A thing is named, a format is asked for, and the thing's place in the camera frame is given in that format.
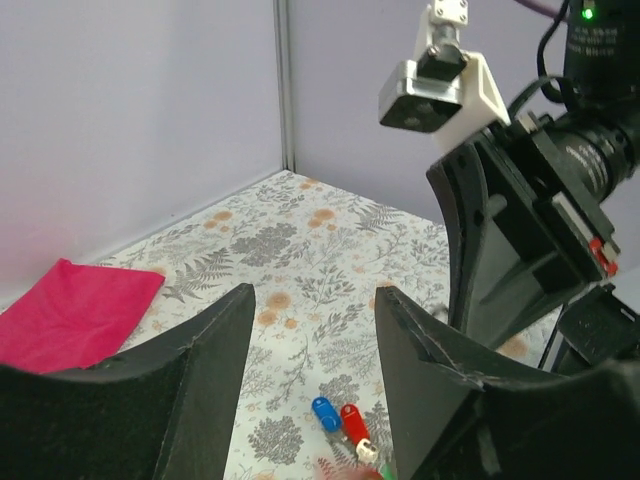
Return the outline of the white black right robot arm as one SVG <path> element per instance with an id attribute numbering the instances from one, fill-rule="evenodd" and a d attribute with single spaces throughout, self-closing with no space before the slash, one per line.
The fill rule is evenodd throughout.
<path id="1" fill-rule="evenodd" d="M 572 374 L 639 355 L 606 312 L 619 247 L 603 202 L 639 167 L 639 5 L 566 1 L 564 69 L 537 78 L 428 170 L 450 251 L 448 324 L 497 348 L 553 310 L 541 367 Z"/>

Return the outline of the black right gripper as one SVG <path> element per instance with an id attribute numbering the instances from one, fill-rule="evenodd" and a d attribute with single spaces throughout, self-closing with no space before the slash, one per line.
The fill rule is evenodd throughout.
<path id="1" fill-rule="evenodd" d="M 638 119 L 492 126 L 428 170 L 449 240 L 450 326 L 494 349 L 614 275 L 620 249 L 601 205 L 637 169 Z"/>

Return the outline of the blue key tag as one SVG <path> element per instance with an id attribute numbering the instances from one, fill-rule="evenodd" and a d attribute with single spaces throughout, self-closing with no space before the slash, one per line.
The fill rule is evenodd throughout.
<path id="1" fill-rule="evenodd" d="M 336 433 L 342 429 L 342 419 L 326 397 L 314 398 L 311 402 L 311 408 L 326 432 Z"/>

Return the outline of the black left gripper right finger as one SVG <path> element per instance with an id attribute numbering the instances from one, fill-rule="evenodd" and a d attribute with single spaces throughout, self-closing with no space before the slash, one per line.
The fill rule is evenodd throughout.
<path id="1" fill-rule="evenodd" d="M 635 479 L 639 365 L 572 376 L 492 351 L 395 287 L 375 323 L 401 479 Z"/>

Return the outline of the green key tag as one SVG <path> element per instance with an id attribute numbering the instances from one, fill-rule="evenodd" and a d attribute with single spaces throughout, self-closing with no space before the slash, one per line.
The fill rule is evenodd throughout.
<path id="1" fill-rule="evenodd" d="M 396 480 L 396 475 L 390 464 L 384 464 L 380 468 L 379 473 L 383 480 Z"/>

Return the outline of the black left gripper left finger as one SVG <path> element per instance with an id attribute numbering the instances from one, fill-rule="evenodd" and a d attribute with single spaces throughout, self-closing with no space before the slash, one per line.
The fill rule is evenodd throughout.
<path id="1" fill-rule="evenodd" d="M 1 370 L 5 479 L 220 479 L 255 313 L 242 283 L 88 369 Z"/>

